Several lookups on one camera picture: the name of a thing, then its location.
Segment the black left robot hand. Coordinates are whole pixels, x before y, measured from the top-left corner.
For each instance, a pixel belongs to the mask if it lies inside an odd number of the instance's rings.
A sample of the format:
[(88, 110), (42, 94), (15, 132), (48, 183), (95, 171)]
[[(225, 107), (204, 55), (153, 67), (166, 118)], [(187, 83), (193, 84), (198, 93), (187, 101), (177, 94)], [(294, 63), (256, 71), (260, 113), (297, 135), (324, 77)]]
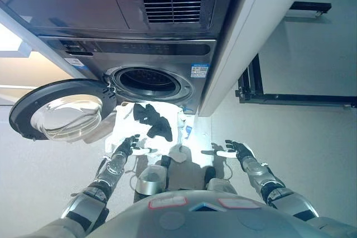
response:
[(115, 153), (124, 153), (127, 157), (142, 156), (151, 153), (151, 149), (140, 148), (137, 143), (139, 142), (139, 134), (135, 134), (131, 137), (125, 138), (124, 141), (115, 150)]

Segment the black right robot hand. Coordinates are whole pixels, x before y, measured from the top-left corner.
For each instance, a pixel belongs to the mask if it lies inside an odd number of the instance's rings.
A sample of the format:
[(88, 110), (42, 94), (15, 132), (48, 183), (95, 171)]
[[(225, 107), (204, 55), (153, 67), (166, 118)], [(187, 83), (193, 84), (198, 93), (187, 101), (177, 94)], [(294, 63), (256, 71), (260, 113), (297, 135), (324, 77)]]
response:
[(225, 158), (236, 158), (240, 162), (246, 157), (255, 157), (250, 147), (245, 143), (234, 140), (226, 140), (225, 147), (225, 150), (217, 150), (216, 155)]

